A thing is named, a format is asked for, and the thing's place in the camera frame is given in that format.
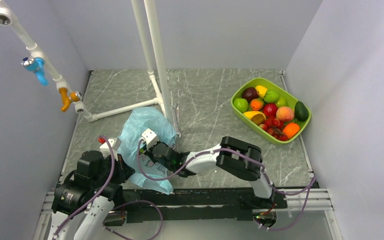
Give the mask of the light blue plastic bag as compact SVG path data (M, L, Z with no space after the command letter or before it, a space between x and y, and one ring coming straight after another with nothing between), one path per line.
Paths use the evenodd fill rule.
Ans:
M135 108L124 123L118 139L121 144L117 153L121 154L123 161L134 169L128 182L143 189L170 194L173 186L167 179L153 180L167 177L167 168L152 162L150 157L143 153L149 140L160 141L173 149L176 147L177 134L166 117L154 107Z

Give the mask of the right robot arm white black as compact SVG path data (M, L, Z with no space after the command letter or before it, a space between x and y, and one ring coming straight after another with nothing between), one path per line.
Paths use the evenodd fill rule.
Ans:
M162 141L147 143L141 150L175 176L188 178L217 167L249 182L260 207L267 208L275 201L270 181L263 175L262 150L254 144L224 136L221 143L203 151L177 152Z

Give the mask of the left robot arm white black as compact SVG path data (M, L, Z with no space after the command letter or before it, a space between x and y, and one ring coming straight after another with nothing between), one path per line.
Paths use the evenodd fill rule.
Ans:
M48 239L92 239L109 212L123 205L122 184L134 173L119 153L84 152L54 192Z

